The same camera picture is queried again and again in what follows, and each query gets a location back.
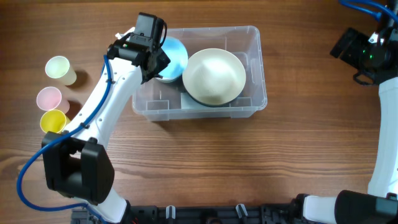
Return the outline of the light blue plastic bowl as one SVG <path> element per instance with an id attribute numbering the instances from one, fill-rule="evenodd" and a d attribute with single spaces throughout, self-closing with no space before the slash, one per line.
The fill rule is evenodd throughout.
<path id="1" fill-rule="evenodd" d="M 174 38 L 166 37 L 165 42 L 161 49 L 166 53 L 170 59 L 170 63 L 162 70 L 159 75 L 162 78 L 157 78 L 158 81 L 163 83 L 171 83 L 181 77 L 183 71 L 187 67 L 188 52 L 183 43 Z"/>

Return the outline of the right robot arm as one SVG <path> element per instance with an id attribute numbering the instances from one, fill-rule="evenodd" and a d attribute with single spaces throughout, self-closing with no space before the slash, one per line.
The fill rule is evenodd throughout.
<path id="1" fill-rule="evenodd" d="M 349 190 L 336 197 L 300 194 L 277 213 L 286 223 L 397 223 L 397 1 L 340 4 L 379 23 L 370 37 L 347 29 L 330 52 L 357 70 L 355 82 L 379 87 L 381 126 L 373 176 L 366 194 Z"/>

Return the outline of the beige plastic plate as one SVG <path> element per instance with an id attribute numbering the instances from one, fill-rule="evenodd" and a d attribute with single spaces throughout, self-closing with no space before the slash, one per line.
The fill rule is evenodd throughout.
<path id="1" fill-rule="evenodd" d="M 246 84 L 246 71 L 240 59 L 231 52 L 204 49 L 188 59 L 182 80 L 185 90 L 192 94 L 239 94 Z"/>

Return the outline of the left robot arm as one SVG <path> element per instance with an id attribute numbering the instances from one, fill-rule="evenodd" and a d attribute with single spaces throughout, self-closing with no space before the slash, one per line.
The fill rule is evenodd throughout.
<path id="1" fill-rule="evenodd" d="M 80 115 L 60 133 L 49 131 L 36 153 L 44 159 L 47 187 L 77 200 L 58 211 L 85 207 L 102 223 L 126 221 L 129 202 L 113 189 L 114 168 L 106 148 L 127 100 L 141 84 L 158 78 L 170 62 L 161 48 L 165 40 L 153 37 L 143 60 L 127 57 L 140 47 L 137 36 L 130 32 L 115 41 L 104 55 L 103 76 Z"/>

